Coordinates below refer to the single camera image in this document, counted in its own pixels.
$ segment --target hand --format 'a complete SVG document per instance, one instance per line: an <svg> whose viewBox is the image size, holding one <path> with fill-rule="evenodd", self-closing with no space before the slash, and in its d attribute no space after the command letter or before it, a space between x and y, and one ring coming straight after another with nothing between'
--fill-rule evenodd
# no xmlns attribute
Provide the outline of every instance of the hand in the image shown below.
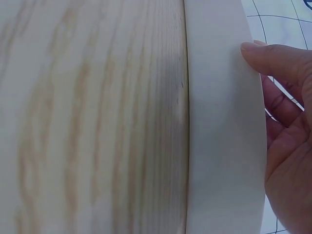
<svg viewBox="0 0 312 234"><path fill-rule="evenodd" d="M261 73L268 115L265 189L273 211L293 234L312 234L312 51L243 43L247 63ZM267 77L273 76L302 111Z"/></svg>

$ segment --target wood grain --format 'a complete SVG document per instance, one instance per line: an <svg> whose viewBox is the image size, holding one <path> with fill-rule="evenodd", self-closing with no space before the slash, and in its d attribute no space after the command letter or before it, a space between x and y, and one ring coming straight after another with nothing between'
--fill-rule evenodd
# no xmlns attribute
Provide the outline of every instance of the wood grain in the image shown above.
<svg viewBox="0 0 312 234"><path fill-rule="evenodd" d="M184 233L183 0L1 1L3 233Z"/></svg>

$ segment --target white cutting mat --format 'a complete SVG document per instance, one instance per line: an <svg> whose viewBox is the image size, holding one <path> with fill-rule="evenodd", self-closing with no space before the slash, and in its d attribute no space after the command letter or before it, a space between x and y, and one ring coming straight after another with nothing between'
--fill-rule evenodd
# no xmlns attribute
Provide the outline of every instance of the white cutting mat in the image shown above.
<svg viewBox="0 0 312 234"><path fill-rule="evenodd" d="M242 3L253 39L312 50L312 0L242 0ZM276 218L266 197L261 234L276 233L289 232Z"/></svg>

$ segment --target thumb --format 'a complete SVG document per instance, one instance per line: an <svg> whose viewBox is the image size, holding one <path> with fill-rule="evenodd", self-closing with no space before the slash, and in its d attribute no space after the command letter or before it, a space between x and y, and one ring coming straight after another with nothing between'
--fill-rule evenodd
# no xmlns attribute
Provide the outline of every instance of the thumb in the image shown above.
<svg viewBox="0 0 312 234"><path fill-rule="evenodd" d="M246 62L261 74L300 87L306 79L312 79L312 51L245 42L241 44L241 53Z"/></svg>

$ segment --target white edge banding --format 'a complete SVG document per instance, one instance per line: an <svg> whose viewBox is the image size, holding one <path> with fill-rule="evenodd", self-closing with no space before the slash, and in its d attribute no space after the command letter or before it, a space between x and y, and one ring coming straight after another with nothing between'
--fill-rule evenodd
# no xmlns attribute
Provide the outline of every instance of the white edge banding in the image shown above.
<svg viewBox="0 0 312 234"><path fill-rule="evenodd" d="M266 127L240 0L185 0L190 89L187 234L258 234Z"/></svg>

